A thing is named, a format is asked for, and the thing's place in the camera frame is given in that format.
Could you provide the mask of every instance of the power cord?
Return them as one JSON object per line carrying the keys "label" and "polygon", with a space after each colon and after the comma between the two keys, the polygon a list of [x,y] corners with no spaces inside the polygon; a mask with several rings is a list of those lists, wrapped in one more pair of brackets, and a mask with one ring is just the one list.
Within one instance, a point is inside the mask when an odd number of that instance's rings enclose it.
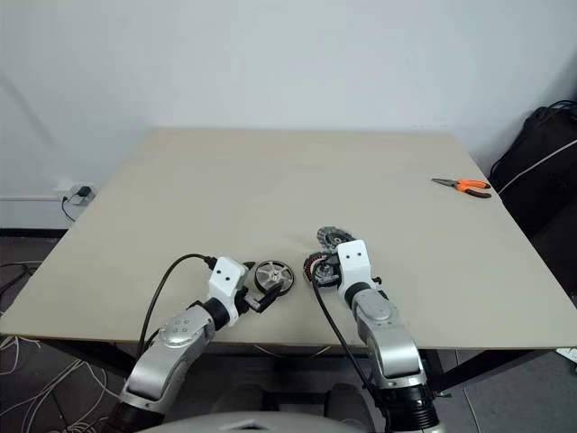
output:
{"label": "power cord", "polygon": [[62,198],[62,201],[60,202],[60,208],[62,209],[62,212],[64,213],[64,215],[66,216],[66,218],[68,218],[70,221],[72,221],[73,223],[76,222],[76,219],[74,219],[72,216],[69,215],[69,213],[66,211],[66,208],[64,207],[64,204],[67,203],[71,198],[73,198],[74,196],[76,196],[76,194],[70,196],[70,197],[66,197],[64,196]]}
{"label": "power cord", "polygon": [[12,278],[9,282],[0,286],[0,297],[2,297],[5,291],[13,287],[18,281],[20,281],[26,275],[28,276],[33,275],[33,271],[36,271],[36,269],[38,268],[33,268],[30,265],[41,263],[42,261],[28,261],[28,262],[13,262],[13,263],[0,264],[0,268],[7,268],[10,266],[20,266],[22,268],[22,271],[18,275]]}
{"label": "power cord", "polygon": [[[269,349],[265,349],[264,347],[261,347],[259,345],[252,345],[252,347],[254,347],[255,349],[259,349],[261,352],[263,352],[264,354],[270,355],[270,356],[274,356],[275,358],[285,358],[285,357],[290,357],[290,355],[285,356],[285,355],[279,355],[279,354],[275,354],[274,352],[271,352]],[[327,352],[329,350],[331,350],[333,347],[331,345],[328,345],[326,347],[323,347],[321,350],[319,350],[318,352],[315,352],[314,354],[307,356],[307,359],[311,359],[311,358],[316,358],[319,355],[322,355],[324,352]]]}
{"label": "power cord", "polygon": [[[455,349],[454,351],[454,358],[457,361],[457,365],[459,365],[459,352]],[[479,427],[479,420],[477,419],[477,414],[475,413],[475,409],[472,408],[471,399],[469,398],[469,393],[467,392],[467,388],[463,386],[463,394],[465,399],[467,400],[467,404],[469,405],[469,409],[471,410],[472,419],[475,421],[475,427],[477,428],[477,433],[481,433],[481,427]]]}
{"label": "power cord", "polygon": [[[215,268],[215,265],[216,265],[216,258],[215,257],[210,257],[210,256],[202,255],[202,254],[196,254],[196,253],[185,254],[182,257],[179,257],[177,260],[175,260],[172,263],[171,266],[169,266],[169,268],[166,270],[166,272],[164,272],[164,275],[162,276],[162,279],[160,280],[159,286],[156,288],[156,291],[154,292],[154,295],[152,296],[151,303],[149,304],[148,309],[146,311],[144,323],[142,324],[141,336],[138,340],[138,347],[136,348],[136,359],[140,358],[142,356],[142,352],[144,351],[144,340],[146,338],[146,332],[148,330],[149,322],[151,321],[152,312],[154,310],[154,306],[156,305],[156,301],[158,300],[160,293],[162,292],[162,289],[164,288],[164,284],[166,283],[166,280],[169,278],[172,271],[174,271],[174,268],[176,268],[180,262],[183,262],[186,259],[190,259],[190,258],[202,259],[211,270]],[[153,337],[154,337],[154,335],[149,339],[149,343],[147,343],[147,345],[150,345]]]}
{"label": "power cord", "polygon": [[82,432],[96,433],[94,426],[98,422],[105,420],[106,417],[99,417],[92,423],[85,422],[85,419],[96,410],[102,399],[105,397],[105,394],[108,393],[109,395],[114,396],[116,398],[118,398],[118,395],[108,390],[107,388],[108,378],[106,375],[106,371],[104,369],[102,370],[103,378],[101,380],[96,376],[94,370],[92,369],[92,365],[86,362],[82,362],[80,360],[73,361],[68,366],[66,366],[60,373],[56,375],[56,377],[54,377],[46,386],[44,386],[44,388],[42,388],[42,390],[38,394],[34,395],[30,399],[20,401],[15,405],[11,406],[10,408],[0,412],[0,417],[3,417],[6,413],[11,412],[12,410],[15,410],[21,406],[29,405],[26,413],[24,414],[21,432],[30,433],[32,430],[32,424],[34,422],[34,418],[36,417],[36,414],[38,413],[42,404],[46,401],[48,396],[53,395],[52,392],[59,385],[59,383],[64,381],[67,377],[69,377],[73,372],[75,372],[82,366],[85,366],[88,369],[92,377],[102,388],[102,391],[100,392],[100,395],[98,396],[96,402],[84,413],[84,415],[79,417],[72,424],[67,425],[63,430],[63,433],[82,433]]}
{"label": "power cord", "polygon": [[315,263],[315,265],[313,266],[312,272],[311,272],[311,274],[313,275],[313,278],[311,279],[311,283],[313,286],[313,291],[315,292],[316,300],[318,301],[318,305],[320,306],[320,308],[323,310],[323,313],[325,314],[325,317],[326,317],[326,320],[328,321],[328,324],[333,329],[334,334],[338,338],[338,340],[341,343],[341,346],[343,347],[347,357],[351,361],[351,364],[353,365],[354,370],[357,372],[357,374],[361,378],[361,382],[362,382],[363,387],[366,388],[367,392],[369,392],[372,399],[375,401],[375,404],[377,405],[377,407],[379,407],[381,409],[382,414],[385,417],[385,421],[386,421],[385,433],[387,433],[390,431],[390,414],[389,414],[389,411],[383,406],[382,400],[380,398],[380,395],[379,395],[378,390],[376,389],[375,385],[373,385],[369,381],[367,376],[362,371],[361,366],[359,365],[356,358],[354,357],[353,351],[351,350],[351,348],[347,344],[347,342],[344,339],[343,334],[341,334],[341,331],[339,330],[338,326],[335,324],[333,318],[331,317],[331,313],[329,313],[328,309],[326,308],[325,302],[323,301],[323,298],[321,297],[320,290],[318,289],[318,285],[316,284],[316,279],[314,276],[316,275],[316,270],[317,270],[318,266],[321,265],[322,263],[323,262]]}

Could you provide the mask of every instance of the beige tabletop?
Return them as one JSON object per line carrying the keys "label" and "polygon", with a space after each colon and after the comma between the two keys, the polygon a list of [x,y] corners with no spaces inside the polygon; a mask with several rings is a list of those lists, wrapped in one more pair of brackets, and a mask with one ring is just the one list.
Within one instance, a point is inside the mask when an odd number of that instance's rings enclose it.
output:
{"label": "beige tabletop", "polygon": [[[577,344],[577,312],[503,207],[430,179],[483,175],[449,134],[160,129],[110,179],[15,303],[6,334],[136,340],[166,268],[185,253],[288,263],[297,281],[216,341],[331,345],[302,278],[316,230],[363,239],[421,347]],[[182,263],[150,330],[204,300],[209,270]],[[325,299],[346,339],[350,311]]]}

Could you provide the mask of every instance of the white cable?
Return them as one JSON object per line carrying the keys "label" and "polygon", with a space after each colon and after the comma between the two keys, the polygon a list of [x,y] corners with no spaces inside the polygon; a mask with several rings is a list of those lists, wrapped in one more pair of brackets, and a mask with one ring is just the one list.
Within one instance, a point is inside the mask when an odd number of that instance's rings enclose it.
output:
{"label": "white cable", "polygon": [[[457,365],[459,365],[459,353],[455,349],[454,357],[457,360]],[[481,433],[481,427],[479,427],[479,420],[477,419],[477,414],[475,413],[475,409],[472,408],[471,399],[469,399],[469,394],[467,393],[467,388],[463,386],[463,394],[465,399],[467,400],[467,404],[469,405],[469,409],[471,410],[472,418],[475,421],[475,427],[477,428],[477,433]]]}
{"label": "white cable", "polygon": [[6,376],[7,374],[10,374],[14,370],[16,370],[16,365],[18,365],[18,356],[20,355],[20,343],[18,342],[18,338],[16,338],[14,341],[16,342],[16,357],[14,358],[14,365],[12,366],[12,369],[10,369],[9,371],[1,372],[0,376]]}
{"label": "white cable", "polygon": [[309,356],[309,358],[314,358],[315,356],[319,356],[320,354],[323,354],[324,352],[326,352],[327,350],[329,350],[331,348],[330,345],[328,345],[327,347],[319,350],[318,352],[316,352],[314,355]]}
{"label": "white cable", "polygon": [[[98,382],[98,384],[100,385],[100,387],[101,387],[103,390],[105,390],[108,394],[110,394],[111,396],[116,397],[116,398],[118,399],[118,398],[119,398],[119,395],[113,393],[113,392],[110,391],[108,388],[106,388],[105,383],[100,382],[100,379],[98,379],[98,378],[96,377],[96,375],[94,374],[94,371],[92,370],[92,365],[87,364],[87,367],[88,367],[88,370],[90,370],[90,374],[92,374],[92,377],[94,377],[95,381]],[[104,368],[101,368],[101,370],[102,370],[103,375],[106,376],[105,369],[104,369]]]}
{"label": "white cable", "polygon": [[264,352],[265,354],[274,356],[276,358],[284,358],[284,356],[282,355],[277,355],[277,354],[273,354],[270,350],[265,349],[264,347],[260,347],[259,345],[253,345],[254,347],[256,347],[257,349],[259,349],[261,352]]}
{"label": "white cable", "polygon": [[40,341],[38,340],[31,340],[30,338],[24,338],[23,336],[18,336],[17,338],[23,341],[27,341],[28,343],[34,343],[39,349],[42,349],[42,347],[40,346]]}
{"label": "white cable", "polygon": [[42,395],[51,385],[52,383],[58,379],[63,373],[65,373],[70,367],[72,367],[73,364],[79,362],[79,360],[74,361],[73,363],[69,364],[64,370],[62,370],[60,373],[58,373],[56,375],[56,377],[54,377],[54,379],[52,379],[46,386],[44,386],[44,388],[35,396],[31,397],[28,400],[24,400],[24,401],[20,401],[19,403],[16,403],[14,406],[11,406],[10,408],[0,412],[0,418],[2,418],[6,413],[10,412],[11,410],[14,410],[16,408],[19,408],[20,406],[22,406],[23,404],[29,403],[31,401],[36,400],[40,395]]}
{"label": "white cable", "polygon": [[15,341],[14,336],[8,336],[2,341],[2,343],[0,343],[0,350],[7,349],[8,347],[14,344],[14,341]]}
{"label": "white cable", "polygon": [[[86,364],[86,366],[92,372],[92,367],[89,364]],[[74,428],[80,421],[83,421],[88,415],[90,415],[92,413],[92,411],[98,407],[98,405],[100,404],[100,401],[102,401],[102,399],[105,397],[106,385],[108,382],[108,380],[106,379],[106,373],[104,374],[104,377],[105,377],[105,379],[104,379],[105,384],[102,388],[102,392],[100,392],[100,395],[98,396],[98,399],[96,400],[96,402],[92,405],[92,407],[84,415],[82,415],[80,418],[78,418],[76,421],[74,421],[70,425],[71,428]]]}
{"label": "white cable", "polygon": [[25,262],[11,262],[11,264],[42,264],[43,260],[27,260]]}
{"label": "white cable", "polygon": [[[260,347],[259,345],[252,345],[254,347],[256,347],[257,349],[259,349],[261,352],[264,352],[267,355],[271,355],[274,356],[276,358],[284,358],[283,355],[278,355],[278,354],[273,354],[270,350],[265,349],[264,347]],[[315,356],[319,356],[320,354],[323,354],[324,352],[326,352],[327,350],[329,350],[331,348],[330,345],[328,345],[327,347],[323,347],[321,350],[319,350],[318,352],[316,352],[315,354],[312,354],[311,356],[308,357],[308,359],[310,358],[314,358]]]}
{"label": "white cable", "polygon": [[23,425],[22,425],[22,432],[23,433],[24,433],[24,431],[25,431],[25,433],[30,433],[33,422],[34,422],[34,418],[36,417],[38,410],[40,409],[41,405],[44,403],[46,398],[50,395],[52,390],[54,390],[54,388],[60,382],[62,382],[64,379],[66,379],[72,372],[74,372],[75,370],[77,370],[79,367],[81,367],[83,365],[85,365],[87,367],[87,369],[90,371],[90,374],[92,375],[92,377],[94,377],[96,382],[100,385],[100,387],[102,388],[102,392],[100,393],[100,395],[96,399],[95,403],[90,407],[90,409],[88,409],[80,418],[78,418],[72,424],[67,426],[63,431],[64,431],[64,433],[80,433],[80,432],[96,433],[96,430],[94,429],[94,427],[92,427],[91,424],[86,423],[84,421],[84,419],[88,415],[90,415],[98,407],[98,405],[100,404],[102,399],[105,397],[106,393],[109,393],[110,395],[112,395],[116,398],[118,396],[106,388],[108,379],[107,379],[106,372],[104,369],[102,370],[104,380],[101,382],[100,379],[98,379],[98,377],[95,375],[94,370],[92,369],[92,366],[88,363],[80,362],[79,360],[76,361],[72,365],[72,367],[69,368],[68,370],[65,369],[65,371],[67,370],[66,373],[61,375],[61,377],[56,382],[52,381],[50,386],[46,386],[44,388],[44,390],[42,390],[43,393],[41,392],[35,398],[28,400],[28,401],[34,400],[34,402],[28,408],[28,410],[26,411],[26,414],[24,415],[24,420],[23,420]]}
{"label": "white cable", "polygon": [[[79,359],[77,361],[75,361],[72,364],[72,367],[66,371],[64,374],[61,375],[61,377],[57,380],[57,381],[53,381],[53,383],[50,384],[50,386],[46,386],[44,387],[44,389],[42,389],[42,391],[36,396],[36,398],[34,399],[34,401],[32,402],[32,405],[30,405],[28,407],[28,409],[26,410],[26,413],[24,414],[24,418],[23,418],[23,422],[22,422],[22,427],[20,429],[21,433],[24,433],[24,431],[29,431],[30,427],[32,425],[33,422],[33,417],[36,414],[36,412],[38,411],[38,408],[44,403],[44,401],[46,400],[46,398],[50,395],[50,393],[52,392],[52,390],[54,390],[54,388],[56,388],[56,386],[62,382],[64,379],[66,379],[72,372],[74,372],[75,370],[77,370],[78,368],[80,368],[80,366],[82,366],[82,361],[80,361]],[[28,419],[28,415],[32,412],[32,417],[30,419]]]}

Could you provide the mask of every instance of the cable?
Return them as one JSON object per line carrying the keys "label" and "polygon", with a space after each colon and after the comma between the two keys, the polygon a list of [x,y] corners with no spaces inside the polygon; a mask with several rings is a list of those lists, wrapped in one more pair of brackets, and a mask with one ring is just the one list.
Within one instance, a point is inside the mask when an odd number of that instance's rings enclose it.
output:
{"label": "cable", "polygon": [[20,355],[20,343],[18,342],[18,338],[16,338],[14,341],[16,342],[16,357],[14,358],[14,365],[7,372],[1,372],[0,376],[6,376],[7,374],[10,374],[16,370],[16,365],[18,365],[18,356]]}
{"label": "cable", "polygon": [[530,131],[525,131],[524,136],[519,136],[518,142],[517,143],[513,143],[513,145],[511,145],[511,147],[509,147],[505,153],[503,153],[501,155],[501,157],[496,160],[495,162],[493,162],[493,165],[491,165],[490,167],[490,172],[489,172],[489,177],[492,178],[493,174],[495,172],[495,169],[497,169],[497,166],[500,164],[501,161],[503,161],[503,158],[505,158],[507,155],[509,155],[513,150],[517,149],[518,146],[520,146],[529,136],[530,134],[534,133],[537,129],[539,129],[544,123],[546,123],[548,120],[550,120],[551,118],[553,118],[555,115],[559,114],[560,110],[564,110],[570,106],[577,106],[577,101],[572,101],[569,99],[563,99],[561,101],[557,101],[553,104],[551,104],[550,106],[548,106],[545,111],[547,112],[547,115],[545,115],[543,117],[543,119],[541,119],[539,122],[537,122],[537,124],[531,128]]}
{"label": "cable", "polygon": [[172,271],[174,271],[174,268],[176,268],[180,262],[183,262],[184,260],[190,259],[190,258],[202,259],[205,261],[206,264],[208,264],[209,267],[211,265],[214,267],[214,262],[215,262],[214,257],[207,257],[207,256],[202,255],[202,254],[192,253],[192,254],[185,254],[182,257],[179,257],[177,260],[175,260],[172,263],[172,265],[166,270],[166,272],[164,272],[164,275],[162,276],[162,280],[160,280],[159,286],[156,288],[156,291],[154,292],[154,295],[152,296],[151,303],[148,306],[148,310],[146,311],[146,317],[144,318],[144,323],[142,324],[141,336],[138,340],[138,347],[136,349],[136,359],[138,359],[142,356],[142,352],[144,350],[144,339],[146,338],[146,331],[148,330],[148,324],[151,321],[151,316],[152,316],[152,312],[154,310],[154,306],[156,305],[156,301],[160,296],[160,292],[162,291],[162,288],[164,287],[166,280],[169,278]]}
{"label": "cable", "polygon": [[323,313],[325,313],[325,317],[326,317],[326,320],[328,321],[328,324],[331,326],[334,334],[339,339],[339,342],[341,343],[341,346],[343,347],[346,355],[348,356],[349,360],[351,361],[351,364],[353,364],[354,369],[356,370],[357,374],[361,378],[363,387],[366,388],[367,392],[371,395],[372,399],[375,402],[375,405],[380,409],[383,417],[385,418],[385,433],[389,433],[390,432],[390,413],[387,410],[387,408],[385,408],[385,406],[382,404],[382,399],[381,399],[380,395],[378,394],[376,387],[371,383],[371,381],[369,381],[369,379],[367,379],[367,376],[365,376],[364,372],[361,370],[361,367],[359,366],[359,363],[357,362],[356,358],[354,357],[353,352],[351,351],[351,348],[349,347],[349,345],[347,344],[343,335],[341,334],[341,331],[339,331],[338,326],[335,324],[333,318],[331,317],[331,313],[329,313],[328,309],[326,308],[325,302],[323,301],[323,298],[321,297],[320,290],[318,289],[318,286],[316,285],[316,279],[315,279],[314,275],[316,275],[316,269],[318,268],[318,266],[321,263],[323,263],[323,261],[319,261],[319,262],[315,263],[313,265],[313,269],[311,272],[311,274],[313,275],[313,278],[311,279],[311,283],[313,285],[313,291],[315,292],[316,300],[318,301],[318,305],[323,310]]}
{"label": "cable", "polygon": [[18,264],[42,264],[43,262],[44,262],[43,260],[27,260],[24,262],[12,262],[12,263],[0,264],[0,268],[4,268],[5,266],[15,266]]}
{"label": "cable", "polygon": [[[315,263],[315,265],[313,266],[313,270],[311,272],[313,275],[316,275],[316,269],[318,268],[319,264],[321,264],[321,263],[322,262]],[[369,382],[369,380],[367,379],[367,376],[365,376],[364,372],[361,370],[361,367],[359,366],[359,363],[357,362],[356,358],[354,357],[353,352],[351,351],[351,348],[349,347],[349,345],[345,341],[343,335],[341,334],[341,331],[339,331],[338,326],[335,324],[333,318],[331,317],[331,313],[329,313],[328,309],[326,308],[325,302],[323,301],[323,298],[321,297],[321,293],[318,289],[318,286],[316,285],[316,279],[315,278],[311,279],[311,282],[313,284],[313,291],[315,292],[315,296],[316,296],[316,300],[318,301],[318,305],[320,305],[321,309],[323,310],[323,313],[325,313],[325,317],[326,317],[326,320],[328,321],[328,324],[331,326],[331,328],[334,331],[334,334],[336,335],[336,337],[341,342],[341,346],[343,347],[345,353],[349,357],[349,360],[351,361],[351,364],[353,364],[353,367],[356,370],[357,374],[361,378],[363,386],[367,389],[367,391],[369,392],[369,394],[371,395],[371,397],[374,400],[379,401],[380,400],[379,396],[374,391],[374,388],[373,388],[372,384]]]}
{"label": "cable", "polygon": [[523,176],[524,174],[527,174],[528,172],[530,172],[532,169],[534,169],[535,167],[541,165],[543,162],[547,161],[549,158],[553,158],[557,153],[564,151],[565,149],[573,146],[574,144],[577,143],[577,140],[573,140],[572,142],[567,143],[565,146],[560,147],[559,149],[557,149],[554,152],[549,153],[547,156],[545,156],[544,158],[540,159],[539,161],[537,161],[535,164],[533,164],[532,166],[530,166],[528,169],[525,169],[523,171],[521,171],[517,176],[515,176],[513,179],[511,179],[507,184],[505,184],[505,186],[503,188],[501,188],[499,191],[497,191],[497,194],[501,194],[505,189],[508,188],[508,186],[513,183],[515,180],[519,179],[521,176]]}
{"label": "cable", "polygon": [[[457,361],[457,365],[459,365],[459,353],[455,349],[454,357]],[[467,404],[469,405],[469,409],[471,410],[472,418],[475,421],[475,427],[477,428],[477,433],[481,433],[481,427],[479,427],[479,420],[477,419],[477,414],[475,413],[475,409],[472,408],[471,399],[469,399],[469,394],[467,393],[467,388],[463,386],[463,394],[465,399],[467,400]]]}
{"label": "cable", "polygon": [[105,397],[106,393],[108,393],[111,396],[114,396],[116,398],[118,397],[118,395],[107,389],[108,376],[107,376],[106,371],[104,369],[102,370],[103,380],[101,381],[100,379],[98,379],[98,377],[94,373],[94,370],[92,369],[92,365],[90,365],[86,362],[82,362],[80,360],[76,360],[76,361],[72,362],[71,364],[67,365],[59,374],[56,375],[56,377],[54,377],[54,379],[52,379],[46,386],[44,386],[44,388],[42,388],[42,390],[38,394],[36,394],[35,396],[31,397],[28,400],[16,403],[14,406],[1,412],[0,417],[4,416],[6,413],[10,412],[11,410],[14,410],[20,406],[23,406],[24,404],[31,403],[31,405],[28,407],[28,410],[24,414],[23,424],[21,427],[22,433],[30,433],[31,429],[32,429],[33,422],[34,422],[34,418],[36,417],[36,414],[40,410],[40,407],[42,406],[44,401],[48,398],[49,395],[52,395],[52,392],[59,385],[59,383],[64,381],[70,374],[72,374],[74,371],[76,371],[78,368],[82,367],[83,365],[85,365],[87,367],[87,369],[90,371],[90,374],[96,380],[98,385],[100,385],[100,387],[102,388],[102,391],[100,392],[100,395],[98,396],[96,402],[93,403],[92,406],[81,417],[79,417],[75,422],[66,426],[65,429],[63,430],[63,432],[65,432],[65,433],[81,433],[81,432],[86,431],[88,433],[96,433],[96,430],[94,429],[95,424],[97,422],[104,420],[105,417],[103,417],[103,418],[101,417],[91,424],[88,424],[87,422],[85,422],[86,417],[88,417],[92,412],[94,412],[94,410],[98,407],[98,405],[100,404],[102,399]]}
{"label": "cable", "polygon": [[5,291],[7,291],[8,289],[10,289],[12,286],[15,285],[15,283],[17,283],[19,280],[21,280],[22,278],[24,278],[26,275],[28,275],[28,272],[30,271],[30,268],[28,266],[26,266],[25,264],[19,264],[19,263],[8,263],[8,264],[3,264],[2,267],[5,266],[13,266],[13,265],[18,265],[22,267],[22,272],[20,272],[18,275],[16,275],[14,278],[12,278],[9,282],[3,284],[2,286],[0,286],[0,296],[2,296],[4,294]]}
{"label": "cable", "polygon": [[319,356],[320,354],[323,354],[324,352],[326,352],[326,351],[328,351],[328,350],[331,350],[331,348],[332,348],[332,346],[331,346],[331,345],[328,345],[327,347],[322,348],[321,350],[319,350],[319,351],[316,352],[315,354],[309,356],[308,359],[315,358],[315,357]]}
{"label": "cable", "polygon": [[[264,347],[260,347],[259,345],[252,345],[252,347],[255,347],[255,348],[259,349],[261,352],[264,352],[265,354],[274,356],[276,358],[284,358],[285,357],[283,355],[274,354],[270,350],[265,349]],[[321,350],[319,350],[315,354],[312,354],[311,356],[307,356],[307,359],[311,359],[311,358],[314,358],[316,356],[319,356],[320,354],[323,354],[324,352],[326,352],[327,350],[330,350],[331,348],[332,347],[330,345],[328,345],[327,347],[323,347]]]}
{"label": "cable", "polygon": [[60,209],[62,209],[62,212],[64,212],[64,215],[66,216],[66,218],[68,218],[70,221],[72,221],[73,223],[76,222],[76,219],[74,219],[72,216],[69,215],[69,213],[66,211],[66,208],[64,208],[64,204],[69,201],[71,198],[73,198],[74,196],[70,196],[70,198],[64,196],[62,198],[62,201],[60,202]]}
{"label": "cable", "polygon": [[261,352],[264,352],[267,355],[274,356],[275,358],[284,358],[283,355],[273,354],[270,350],[267,350],[264,347],[260,347],[259,345],[252,345],[252,347],[259,349]]}

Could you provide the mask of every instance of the pliers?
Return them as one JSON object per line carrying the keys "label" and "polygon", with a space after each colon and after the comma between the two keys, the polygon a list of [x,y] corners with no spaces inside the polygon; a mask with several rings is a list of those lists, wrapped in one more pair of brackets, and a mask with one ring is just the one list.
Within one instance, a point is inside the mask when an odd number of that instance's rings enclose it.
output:
{"label": "pliers", "polygon": [[489,198],[490,194],[488,192],[479,192],[469,187],[489,189],[490,185],[480,180],[450,180],[450,179],[431,179],[433,182],[440,183],[441,185],[446,185],[447,187],[453,187],[457,191],[464,192],[470,196],[478,198]]}

